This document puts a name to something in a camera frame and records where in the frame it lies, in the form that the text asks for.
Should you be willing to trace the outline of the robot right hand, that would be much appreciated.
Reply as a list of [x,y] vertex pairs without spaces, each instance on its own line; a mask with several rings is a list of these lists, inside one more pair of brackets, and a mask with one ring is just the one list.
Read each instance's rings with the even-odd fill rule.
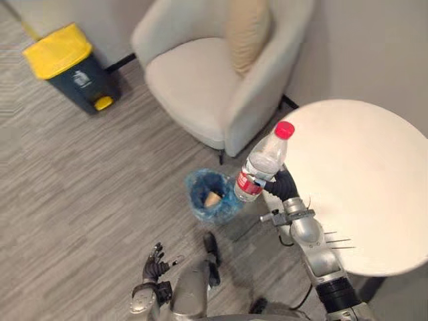
[[282,202],[300,196],[295,181],[288,170],[278,171],[274,175],[274,182],[257,178],[251,174],[248,174],[247,178],[251,183],[278,197]]

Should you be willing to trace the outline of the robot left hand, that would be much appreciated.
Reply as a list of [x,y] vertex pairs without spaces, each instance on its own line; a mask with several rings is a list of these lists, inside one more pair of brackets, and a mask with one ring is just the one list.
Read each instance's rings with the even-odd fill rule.
[[185,260],[183,255],[178,255],[169,261],[163,261],[164,255],[162,243],[156,243],[147,257],[142,270],[142,279],[144,282],[157,283],[161,276]]

